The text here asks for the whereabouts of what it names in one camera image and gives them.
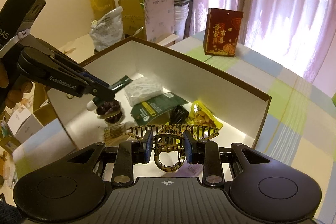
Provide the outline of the person left hand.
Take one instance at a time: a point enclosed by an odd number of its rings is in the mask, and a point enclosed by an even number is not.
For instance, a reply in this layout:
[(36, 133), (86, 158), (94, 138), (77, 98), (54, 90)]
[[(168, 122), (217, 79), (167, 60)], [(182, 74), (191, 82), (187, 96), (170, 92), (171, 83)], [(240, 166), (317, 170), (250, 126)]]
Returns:
[[(9, 79), (5, 67), (1, 63), (1, 79), (0, 79), (1, 88), (7, 88), (9, 85)], [(13, 109), (15, 105), (23, 99), (23, 95), (29, 93), (33, 88), (33, 83), (31, 81), (26, 81), (21, 84), (18, 88), (12, 88), (8, 92), (8, 95), (5, 99), (6, 107)]]

